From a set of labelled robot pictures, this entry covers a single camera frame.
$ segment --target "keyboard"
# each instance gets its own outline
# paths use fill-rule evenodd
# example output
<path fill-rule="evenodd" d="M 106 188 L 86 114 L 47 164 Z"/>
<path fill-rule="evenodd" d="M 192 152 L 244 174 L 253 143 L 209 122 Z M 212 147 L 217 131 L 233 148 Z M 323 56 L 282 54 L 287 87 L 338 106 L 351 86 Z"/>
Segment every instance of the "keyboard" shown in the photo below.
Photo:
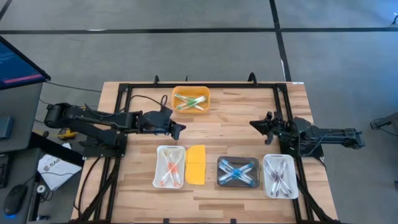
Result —
<path fill-rule="evenodd" d="M 7 187 L 10 168 L 11 168 L 10 155 L 0 154 L 0 189 Z"/>

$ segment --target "white paper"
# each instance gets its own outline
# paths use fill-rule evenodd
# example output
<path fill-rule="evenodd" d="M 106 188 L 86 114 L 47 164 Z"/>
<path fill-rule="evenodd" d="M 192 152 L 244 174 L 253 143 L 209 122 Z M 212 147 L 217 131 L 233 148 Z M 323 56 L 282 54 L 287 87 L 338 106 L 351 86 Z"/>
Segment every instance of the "white paper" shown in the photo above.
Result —
<path fill-rule="evenodd" d="M 65 143 L 62 146 L 71 149 L 69 143 Z M 37 167 L 37 171 L 41 174 L 42 178 L 44 179 L 50 190 L 57 190 L 63 183 L 71 178 L 72 175 L 67 174 L 59 176 L 55 174 L 44 174 L 45 172 L 51 172 L 56 174 L 76 174 L 80 170 L 80 166 L 70 164 L 50 155 L 44 155 L 43 158 L 40 159 L 39 166 Z"/>

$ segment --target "computer monitor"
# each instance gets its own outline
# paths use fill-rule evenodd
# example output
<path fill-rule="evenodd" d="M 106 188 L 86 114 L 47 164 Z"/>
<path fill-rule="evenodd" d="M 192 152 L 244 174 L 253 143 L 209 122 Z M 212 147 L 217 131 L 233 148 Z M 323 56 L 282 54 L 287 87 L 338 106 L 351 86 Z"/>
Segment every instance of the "computer monitor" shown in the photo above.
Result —
<path fill-rule="evenodd" d="M 0 36 L 0 90 L 50 79 L 45 71 Z"/>

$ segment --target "wooden table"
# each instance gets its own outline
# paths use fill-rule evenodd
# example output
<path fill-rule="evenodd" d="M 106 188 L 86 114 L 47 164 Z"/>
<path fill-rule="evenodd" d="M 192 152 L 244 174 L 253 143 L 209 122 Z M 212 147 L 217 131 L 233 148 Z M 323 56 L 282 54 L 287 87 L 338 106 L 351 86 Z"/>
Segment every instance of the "wooden table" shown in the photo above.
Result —
<path fill-rule="evenodd" d="M 118 82 L 106 82 L 99 101 L 99 111 L 113 113 L 116 104 Z M 293 116 L 312 122 L 310 105 L 303 84 L 287 83 Z M 172 119 L 187 126 L 181 132 L 180 140 L 170 136 L 130 134 L 126 155 L 121 161 L 118 187 L 113 208 L 112 222 L 161 223 L 163 218 L 170 222 L 229 223 L 232 218 L 238 223 L 295 223 L 291 200 L 275 200 L 264 195 L 263 177 L 257 189 L 220 187 L 216 182 L 216 162 L 220 156 L 256 157 L 259 161 L 265 154 L 280 153 L 278 141 L 269 146 L 249 121 L 264 119 L 268 111 L 275 111 L 274 94 L 268 88 L 212 88 L 211 105 L 207 114 L 173 113 Z M 169 97 L 171 88 L 137 88 L 133 95 L 146 95 L 159 100 Z M 143 112 L 159 110 L 159 105 L 145 98 L 134 98 L 130 111 Z M 206 184 L 184 183 L 178 190 L 157 189 L 152 186 L 159 145 L 190 146 L 206 145 Z M 95 158 L 85 162 L 79 192 L 83 179 Z M 93 169 L 84 189 L 82 206 L 87 207 L 98 192 L 101 159 Z M 325 168 L 313 158 L 303 158 L 308 189 L 322 209 L 337 218 Z M 104 218 L 108 202 L 107 195 L 102 206 Z M 305 207 L 300 196 L 300 208 L 306 219 Z M 77 217 L 74 210 L 72 218 Z"/>

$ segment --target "computer mouse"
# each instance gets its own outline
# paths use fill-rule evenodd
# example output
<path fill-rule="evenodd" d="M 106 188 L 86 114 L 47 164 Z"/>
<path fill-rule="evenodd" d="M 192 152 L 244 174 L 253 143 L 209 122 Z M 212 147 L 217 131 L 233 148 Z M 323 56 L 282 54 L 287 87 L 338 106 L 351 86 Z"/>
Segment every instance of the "computer mouse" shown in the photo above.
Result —
<path fill-rule="evenodd" d="M 15 185 L 4 200 L 4 213 L 14 215 L 19 212 L 24 203 L 27 187 L 24 184 Z"/>

